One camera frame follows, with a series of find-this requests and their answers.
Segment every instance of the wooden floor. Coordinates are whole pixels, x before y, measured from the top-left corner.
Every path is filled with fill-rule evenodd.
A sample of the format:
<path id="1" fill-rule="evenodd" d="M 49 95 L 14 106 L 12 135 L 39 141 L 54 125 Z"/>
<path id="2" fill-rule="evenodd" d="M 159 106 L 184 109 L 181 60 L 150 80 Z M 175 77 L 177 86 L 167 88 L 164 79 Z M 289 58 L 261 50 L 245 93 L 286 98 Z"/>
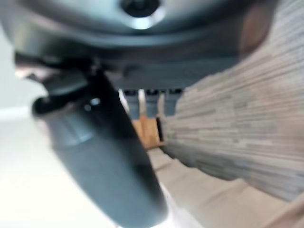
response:
<path id="1" fill-rule="evenodd" d="M 190 213 L 204 228 L 304 227 L 304 194 L 287 203 L 243 180 L 220 180 L 188 168 L 159 149 L 149 151 L 149 156 L 176 208 Z M 182 224 L 183 218 L 177 221 Z M 181 227 L 196 227 L 192 224 L 190 219 Z"/>
<path id="2" fill-rule="evenodd" d="M 133 121 L 133 126 L 147 150 L 164 146 L 164 142 L 161 142 L 159 136 L 156 119 L 149 119 L 142 114 L 139 120 Z"/>
<path id="3" fill-rule="evenodd" d="M 304 191 L 304 1 L 282 0 L 267 42 L 187 89 L 162 118 L 167 150 L 281 199 Z"/>

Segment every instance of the white surface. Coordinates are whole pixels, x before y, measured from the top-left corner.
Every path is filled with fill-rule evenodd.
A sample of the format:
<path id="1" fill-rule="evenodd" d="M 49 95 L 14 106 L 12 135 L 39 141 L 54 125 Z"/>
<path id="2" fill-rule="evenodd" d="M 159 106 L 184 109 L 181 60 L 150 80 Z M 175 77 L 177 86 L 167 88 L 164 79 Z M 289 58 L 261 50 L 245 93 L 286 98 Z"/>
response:
<path id="1" fill-rule="evenodd" d="M 112 228 L 31 120 L 0 123 L 1 228 Z"/>
<path id="2" fill-rule="evenodd" d="M 0 29 L 0 227 L 112 228 L 68 176 L 30 120 L 45 93 L 14 76 L 13 50 Z"/>

